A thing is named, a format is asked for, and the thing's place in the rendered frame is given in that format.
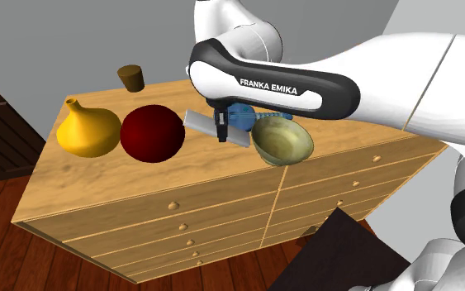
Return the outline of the grey flat box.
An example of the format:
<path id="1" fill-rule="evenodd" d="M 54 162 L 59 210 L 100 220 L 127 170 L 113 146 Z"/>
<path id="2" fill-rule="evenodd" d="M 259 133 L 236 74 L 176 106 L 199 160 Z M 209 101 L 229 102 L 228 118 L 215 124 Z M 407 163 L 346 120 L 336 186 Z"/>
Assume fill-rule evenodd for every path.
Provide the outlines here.
<path id="1" fill-rule="evenodd" d="M 183 125 L 185 127 L 207 134 L 208 136 L 217 137 L 216 124 L 213 117 L 208 117 L 202 115 L 201 113 L 187 109 L 185 112 Z M 249 133 L 232 125 L 229 125 L 227 128 L 226 141 L 246 148 L 250 146 Z"/>

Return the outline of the blue toy guitar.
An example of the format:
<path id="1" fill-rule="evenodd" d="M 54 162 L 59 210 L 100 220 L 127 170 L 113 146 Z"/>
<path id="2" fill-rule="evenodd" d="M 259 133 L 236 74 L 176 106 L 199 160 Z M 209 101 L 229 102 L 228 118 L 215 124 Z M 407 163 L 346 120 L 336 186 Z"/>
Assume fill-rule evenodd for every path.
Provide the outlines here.
<path id="1" fill-rule="evenodd" d="M 292 120 L 292 114 L 285 112 L 256 112 L 254 108 L 244 103 L 233 103 L 227 108 L 228 125 L 250 132 L 254 123 L 265 117 L 282 117 Z"/>

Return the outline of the olive green bowl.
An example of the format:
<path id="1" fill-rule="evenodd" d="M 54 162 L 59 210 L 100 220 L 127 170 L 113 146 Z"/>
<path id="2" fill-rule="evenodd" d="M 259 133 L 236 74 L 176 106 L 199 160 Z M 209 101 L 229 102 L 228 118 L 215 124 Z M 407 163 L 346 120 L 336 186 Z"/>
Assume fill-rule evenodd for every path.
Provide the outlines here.
<path id="1" fill-rule="evenodd" d="M 257 120 L 250 134 L 255 149 L 269 165 L 294 165 L 309 158 L 314 151 L 314 142 L 308 131 L 283 117 Z"/>

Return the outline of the light wooden chest of drawers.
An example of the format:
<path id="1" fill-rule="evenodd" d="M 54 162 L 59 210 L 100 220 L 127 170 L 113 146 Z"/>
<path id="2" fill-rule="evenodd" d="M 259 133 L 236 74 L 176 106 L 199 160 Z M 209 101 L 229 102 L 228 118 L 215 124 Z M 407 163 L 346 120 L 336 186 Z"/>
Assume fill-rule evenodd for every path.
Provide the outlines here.
<path id="1" fill-rule="evenodd" d="M 336 208 L 364 219 L 444 150 L 440 141 L 364 122 L 298 123 L 314 150 L 291 166 L 191 129 L 158 164 L 122 148 L 80 158 L 50 135 L 12 220 L 142 283 L 310 235 Z"/>

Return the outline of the dark red ball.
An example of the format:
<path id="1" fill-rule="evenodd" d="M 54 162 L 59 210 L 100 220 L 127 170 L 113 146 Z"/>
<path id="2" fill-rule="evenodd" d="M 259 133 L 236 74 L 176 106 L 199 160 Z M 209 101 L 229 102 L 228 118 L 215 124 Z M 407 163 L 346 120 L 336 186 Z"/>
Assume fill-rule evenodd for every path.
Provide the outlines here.
<path id="1" fill-rule="evenodd" d="M 175 156 L 185 139 L 183 120 L 163 105 L 146 105 L 130 112 L 121 125 L 121 146 L 132 158 L 160 163 Z"/>

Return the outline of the yellow vase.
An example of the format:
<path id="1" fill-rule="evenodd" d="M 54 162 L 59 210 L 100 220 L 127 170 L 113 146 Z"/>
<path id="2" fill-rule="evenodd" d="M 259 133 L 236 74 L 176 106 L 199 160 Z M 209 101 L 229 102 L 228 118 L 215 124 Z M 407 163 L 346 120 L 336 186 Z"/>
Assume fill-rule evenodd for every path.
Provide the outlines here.
<path id="1" fill-rule="evenodd" d="M 121 120 L 105 108 L 83 107 L 76 98 L 65 105 L 69 115 L 56 131 L 59 145 L 70 154 L 96 158 L 115 149 L 120 142 Z"/>

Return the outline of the brown cup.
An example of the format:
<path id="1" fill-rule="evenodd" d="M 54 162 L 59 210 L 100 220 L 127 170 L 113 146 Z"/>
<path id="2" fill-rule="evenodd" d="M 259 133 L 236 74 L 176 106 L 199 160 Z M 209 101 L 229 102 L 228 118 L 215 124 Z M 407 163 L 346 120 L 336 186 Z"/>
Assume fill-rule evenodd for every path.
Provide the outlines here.
<path id="1" fill-rule="evenodd" d="M 128 92 L 138 93 L 145 87 L 142 69 L 137 64 L 120 67 L 117 70 L 117 75 Z"/>

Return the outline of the dark robot stand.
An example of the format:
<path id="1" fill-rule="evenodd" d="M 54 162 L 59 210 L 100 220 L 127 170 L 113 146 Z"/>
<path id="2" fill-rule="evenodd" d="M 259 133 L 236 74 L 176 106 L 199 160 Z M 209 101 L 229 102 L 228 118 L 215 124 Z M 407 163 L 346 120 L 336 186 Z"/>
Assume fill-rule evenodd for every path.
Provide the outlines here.
<path id="1" fill-rule="evenodd" d="M 349 291 L 394 280 L 410 262 L 336 208 L 268 291 Z"/>

